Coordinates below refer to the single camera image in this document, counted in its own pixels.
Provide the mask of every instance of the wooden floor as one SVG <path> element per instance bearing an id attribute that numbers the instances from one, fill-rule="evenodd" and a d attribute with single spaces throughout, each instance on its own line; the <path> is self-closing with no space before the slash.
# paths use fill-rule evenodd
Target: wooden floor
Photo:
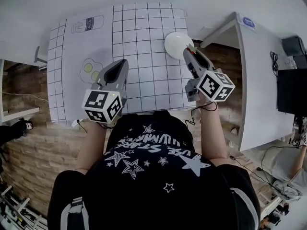
<path id="1" fill-rule="evenodd" d="M 235 91 L 225 103 L 219 104 L 221 119 L 225 123 L 239 125 L 242 99 L 242 72 L 239 50 L 210 45 L 203 50 L 216 68 L 222 68 L 236 85 Z M 21 65 L 3 78 L 3 91 L 31 93 L 47 99 L 47 71 Z M 2 177 L 13 185 L 20 197 L 30 197 L 30 206 L 47 215 L 53 182 L 61 171 L 73 169 L 80 144 L 86 133 L 80 128 L 63 128 L 50 122 L 48 103 L 32 96 L 3 94 L 4 110 L 40 107 L 32 118 L 34 128 L 26 137 L 8 142 L 9 163 L 4 163 Z M 172 115 L 182 120 L 190 119 L 190 111 L 174 111 Z M 200 152 L 200 125 L 190 126 L 194 146 Z"/>

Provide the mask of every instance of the sleeve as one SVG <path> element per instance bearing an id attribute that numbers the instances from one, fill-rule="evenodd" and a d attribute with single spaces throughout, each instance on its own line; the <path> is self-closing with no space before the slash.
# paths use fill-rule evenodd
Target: sleeve
<path id="1" fill-rule="evenodd" d="M 234 192 L 236 204 L 238 206 L 243 204 L 249 209 L 255 221 L 255 228 L 258 229 L 260 222 L 260 204 L 248 172 L 230 164 L 220 165 L 217 169 L 222 173 L 230 189 Z"/>
<path id="2" fill-rule="evenodd" d="M 84 181 L 85 175 L 78 171 L 64 171 L 56 177 L 48 208 L 49 230 L 60 229 L 62 211 L 73 199 L 82 196 Z"/>
<path id="3" fill-rule="evenodd" d="M 290 185 L 297 189 L 301 194 L 307 193 L 307 172 L 305 168 L 301 168 L 296 175 L 291 179 Z"/>

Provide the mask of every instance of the white desk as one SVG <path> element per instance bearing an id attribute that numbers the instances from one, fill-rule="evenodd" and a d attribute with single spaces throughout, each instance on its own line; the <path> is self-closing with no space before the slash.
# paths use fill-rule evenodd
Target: white desk
<path id="1" fill-rule="evenodd" d="M 242 61 L 242 121 L 238 136 L 229 132 L 224 134 L 243 151 L 290 134 L 294 115 L 277 110 L 277 82 L 272 71 L 270 51 L 278 54 L 279 69 L 287 69 L 281 39 L 260 24 L 257 24 L 254 32 L 238 23 L 236 16 L 237 13 L 229 16 L 204 39 L 201 47 L 206 47 L 235 26 Z"/>
<path id="2" fill-rule="evenodd" d="M 56 23 L 47 68 L 51 121 L 70 126 L 88 118 L 85 91 L 103 67 L 123 58 L 129 63 L 123 114 L 194 107 L 184 90 L 191 72 L 165 52 L 164 39 L 174 31 L 188 33 L 184 10 L 170 2 L 101 8 Z"/>
<path id="3" fill-rule="evenodd" d="M 10 121 L 12 119 L 21 118 L 23 116 L 37 113 L 39 112 L 39 107 L 25 110 L 18 113 L 13 113 L 9 115 L 4 115 L 3 105 L 2 105 L 2 77 L 3 77 L 3 67 L 4 67 L 4 60 L 0 59 L 0 125 L 4 122 Z"/>

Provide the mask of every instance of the black monitor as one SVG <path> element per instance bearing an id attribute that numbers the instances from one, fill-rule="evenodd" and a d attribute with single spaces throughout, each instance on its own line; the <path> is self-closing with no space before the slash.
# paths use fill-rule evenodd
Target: black monitor
<path id="1" fill-rule="evenodd" d="M 306 96 L 307 69 L 290 69 L 278 71 L 278 111 L 306 117 Z"/>

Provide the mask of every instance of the black t-shirt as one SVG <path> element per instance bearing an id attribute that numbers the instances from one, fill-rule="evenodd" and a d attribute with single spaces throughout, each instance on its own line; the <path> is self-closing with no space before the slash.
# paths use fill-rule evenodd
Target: black t-shirt
<path id="1" fill-rule="evenodd" d="M 168 113 L 124 116 L 107 152 L 86 175 L 66 171 L 57 177 L 49 229 L 60 229 L 63 209 L 82 197 L 90 229 L 254 230 L 260 207 L 248 173 L 232 165 L 215 167 L 192 144 L 185 125 Z"/>

